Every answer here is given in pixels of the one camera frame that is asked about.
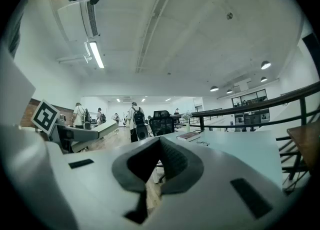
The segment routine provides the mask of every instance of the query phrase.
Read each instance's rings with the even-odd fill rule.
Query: air vent
[[[90,4],[89,1],[86,2],[86,7],[88,10],[89,22],[92,30],[92,36],[95,37],[98,35],[96,17],[95,17],[95,8]]]

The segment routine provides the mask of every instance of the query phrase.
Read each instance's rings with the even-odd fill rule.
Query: chair headrest
[[[167,118],[167,117],[170,117],[170,113],[166,110],[153,112],[153,118]]]

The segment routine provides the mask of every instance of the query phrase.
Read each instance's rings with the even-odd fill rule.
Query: black backpack
[[[106,120],[106,116],[105,116],[105,114],[104,113],[102,113],[101,115],[100,115],[100,121],[104,124],[107,120]]]
[[[139,110],[136,110],[134,107],[132,107],[134,110],[133,113],[133,122],[136,126],[145,125],[145,115],[141,112],[141,108],[139,107]]]

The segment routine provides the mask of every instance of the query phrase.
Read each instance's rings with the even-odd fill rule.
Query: chair backrest
[[[168,111],[154,111],[153,118],[149,120],[154,136],[161,136],[175,132],[174,119]]]

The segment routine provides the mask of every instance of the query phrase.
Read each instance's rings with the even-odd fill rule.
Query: wooden tabletop
[[[320,120],[286,131],[298,147],[310,171],[315,168],[320,153]]]

